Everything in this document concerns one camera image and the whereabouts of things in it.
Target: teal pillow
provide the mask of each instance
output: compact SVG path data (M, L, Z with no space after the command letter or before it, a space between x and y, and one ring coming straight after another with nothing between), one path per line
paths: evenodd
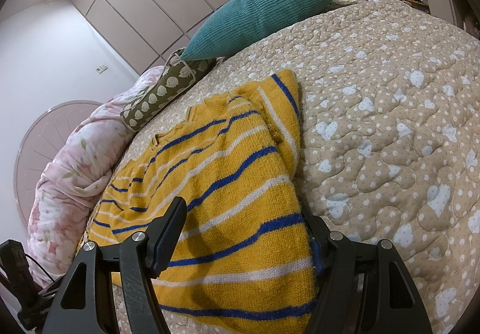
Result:
M318 14L332 0L231 0L213 13L185 48L183 60L232 56L286 26Z

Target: metal screw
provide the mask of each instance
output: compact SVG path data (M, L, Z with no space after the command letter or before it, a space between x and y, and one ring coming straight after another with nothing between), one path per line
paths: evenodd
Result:
M145 233L142 232L142 231L139 231L139 232L137 232L137 233L134 233L134 234L131 236L131 239L133 239L135 242L144 240L144 239L145 239Z
M83 245L83 250L85 251L90 251L90 250L93 250L95 248L95 242L87 242Z
M385 248L387 250L391 249L393 247L392 242L390 242L387 239L382 240L382 242L380 242L380 246L382 246L383 248Z
M330 238L333 240L342 240L343 234L340 231L332 231L330 233Z

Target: pink headboard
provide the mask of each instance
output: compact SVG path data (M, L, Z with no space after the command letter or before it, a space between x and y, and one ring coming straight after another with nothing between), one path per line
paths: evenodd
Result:
M95 101L69 101L42 114L23 137L13 175L18 209L25 225L35 199L35 186L45 166L65 145L75 128L101 104Z

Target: sweater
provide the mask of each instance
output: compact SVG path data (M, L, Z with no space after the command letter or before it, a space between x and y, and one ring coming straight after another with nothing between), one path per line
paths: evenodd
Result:
M292 184L298 97L283 70L190 108L113 176L88 239L122 242L182 196L186 223L169 267L152 280L160 307L246 334L303 332L316 288Z

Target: quilted bedspread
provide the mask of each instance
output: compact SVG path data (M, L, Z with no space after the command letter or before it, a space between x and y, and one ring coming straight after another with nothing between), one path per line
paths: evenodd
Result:
M434 333L446 334L480 282L478 45L395 0L320 14L218 66L136 136L123 162L182 121L187 107L294 70L302 95L298 195L352 240L392 240ZM172 333L225 332L166 318Z

